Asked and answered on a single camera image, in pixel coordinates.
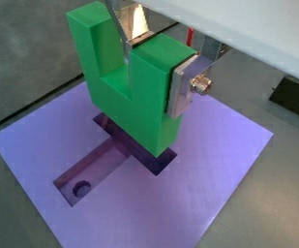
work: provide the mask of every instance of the screw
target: screw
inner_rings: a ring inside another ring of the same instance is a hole
[[[213,81],[203,74],[199,74],[190,81],[191,91],[198,93],[201,96],[205,96],[209,93],[211,86]]]

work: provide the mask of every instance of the green 3d printed part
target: green 3d printed part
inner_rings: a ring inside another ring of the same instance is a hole
[[[67,19],[94,104],[158,157],[182,121],[166,114],[171,72],[195,51],[159,34],[131,50],[127,65],[106,5],[95,2]]]

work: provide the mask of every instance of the purple build plate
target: purple build plate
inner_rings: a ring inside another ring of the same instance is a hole
[[[66,248],[194,247],[273,133],[194,98],[161,175],[131,157],[71,207],[54,180],[107,140],[99,113],[85,82],[0,131],[0,155],[51,231]]]

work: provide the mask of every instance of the white panel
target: white panel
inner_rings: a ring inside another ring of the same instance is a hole
[[[137,1],[299,78],[299,1]]]

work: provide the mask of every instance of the gray floor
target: gray floor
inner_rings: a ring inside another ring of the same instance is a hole
[[[170,34],[185,40],[185,31],[186,27],[178,26]],[[217,83],[211,95],[275,136],[197,247],[299,247],[299,116],[269,101],[282,76],[281,71],[238,51],[230,52],[213,69]],[[47,74],[41,80],[51,85],[59,78]],[[19,80],[15,90],[19,97],[31,94],[37,97],[41,85],[30,88],[22,75]],[[0,125],[0,130],[69,88]],[[3,99],[9,95],[17,98],[15,91],[0,85]],[[0,109],[6,106],[9,104],[0,101]],[[0,248],[5,247],[61,245],[0,158]]]
[[[0,0],[0,120],[82,73],[65,13],[90,2]]]

